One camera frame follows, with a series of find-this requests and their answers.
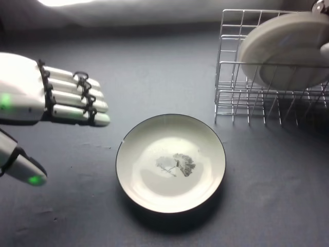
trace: gray tabletop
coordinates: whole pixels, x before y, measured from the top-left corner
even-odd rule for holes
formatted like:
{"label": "gray tabletop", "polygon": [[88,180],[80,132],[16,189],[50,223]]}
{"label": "gray tabletop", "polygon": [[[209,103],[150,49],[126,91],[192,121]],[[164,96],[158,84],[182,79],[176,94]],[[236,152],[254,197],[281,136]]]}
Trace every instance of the gray tabletop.
{"label": "gray tabletop", "polygon": [[[8,38],[2,50],[98,80],[107,128],[41,122],[2,126],[48,171],[41,188],[0,179],[0,245],[329,246],[329,144],[261,119],[214,124],[218,30],[151,28]],[[180,113],[204,121],[224,144],[227,168],[216,194],[186,214],[133,204],[115,173],[120,142],[139,122]]]}

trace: white wall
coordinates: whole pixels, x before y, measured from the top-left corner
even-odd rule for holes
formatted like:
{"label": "white wall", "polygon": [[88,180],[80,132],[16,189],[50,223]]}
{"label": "white wall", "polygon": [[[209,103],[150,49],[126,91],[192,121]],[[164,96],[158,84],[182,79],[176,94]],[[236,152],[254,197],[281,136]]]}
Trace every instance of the white wall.
{"label": "white wall", "polygon": [[279,9],[294,0],[99,0],[90,4],[50,8],[37,0],[0,0],[6,29],[63,27],[78,24],[139,25],[220,21],[221,11]]}

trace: green light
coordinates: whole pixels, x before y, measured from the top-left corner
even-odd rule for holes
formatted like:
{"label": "green light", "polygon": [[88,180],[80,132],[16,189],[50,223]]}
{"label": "green light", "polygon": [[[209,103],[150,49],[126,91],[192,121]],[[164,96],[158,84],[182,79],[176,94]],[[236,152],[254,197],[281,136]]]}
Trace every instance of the green light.
{"label": "green light", "polygon": [[29,183],[32,185],[39,185],[43,182],[43,179],[40,176],[33,176],[28,179]]}
{"label": "green light", "polygon": [[0,108],[1,109],[9,109],[11,107],[11,96],[10,94],[2,94],[0,100]]}

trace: metal wire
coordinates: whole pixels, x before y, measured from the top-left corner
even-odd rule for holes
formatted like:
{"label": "metal wire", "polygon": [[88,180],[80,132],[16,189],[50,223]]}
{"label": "metal wire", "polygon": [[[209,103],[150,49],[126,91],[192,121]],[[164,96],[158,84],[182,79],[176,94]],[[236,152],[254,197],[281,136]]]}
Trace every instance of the metal wire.
{"label": "metal wire", "polygon": [[[233,122],[237,116],[245,116],[249,124],[251,119],[261,117],[264,119],[264,124],[270,119],[278,119],[282,125],[290,117],[294,117],[298,125],[299,121],[312,115],[313,111],[327,109],[329,76],[323,79],[322,84],[309,87],[304,91],[289,91],[288,89],[292,81],[296,79],[298,70],[312,69],[311,75],[313,76],[320,70],[323,72],[326,69],[325,72],[328,72],[329,75],[328,66],[237,62],[240,44],[250,31],[268,19],[264,17],[265,15],[276,17],[287,13],[294,12],[233,9],[223,11],[215,75],[215,122],[219,115],[227,115],[232,116]],[[240,21],[229,23],[232,15],[240,15]],[[241,69],[243,66],[253,66],[255,69],[253,78],[245,76]],[[267,66],[273,68],[273,75],[269,80],[270,84],[268,86],[258,85],[255,82],[256,75],[260,69]],[[271,89],[276,74],[283,68],[289,68],[292,71],[287,81],[287,85],[289,85],[287,90]]]}

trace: round plate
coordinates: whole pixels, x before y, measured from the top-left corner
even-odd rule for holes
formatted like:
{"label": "round plate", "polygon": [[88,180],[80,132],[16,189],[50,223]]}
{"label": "round plate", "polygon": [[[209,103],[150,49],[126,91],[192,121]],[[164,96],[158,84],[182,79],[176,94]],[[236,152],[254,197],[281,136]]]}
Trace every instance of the round plate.
{"label": "round plate", "polygon": [[126,194],[159,213],[187,211],[205,202],[226,167],[223,145],[205,123],[185,115],[152,117],[122,141],[117,176]]}
{"label": "round plate", "polygon": [[[242,42],[238,61],[246,63],[329,66],[320,48],[329,42],[329,16],[311,12],[285,14],[256,29]],[[328,69],[241,65],[249,79],[275,90],[304,90],[323,82]]]}

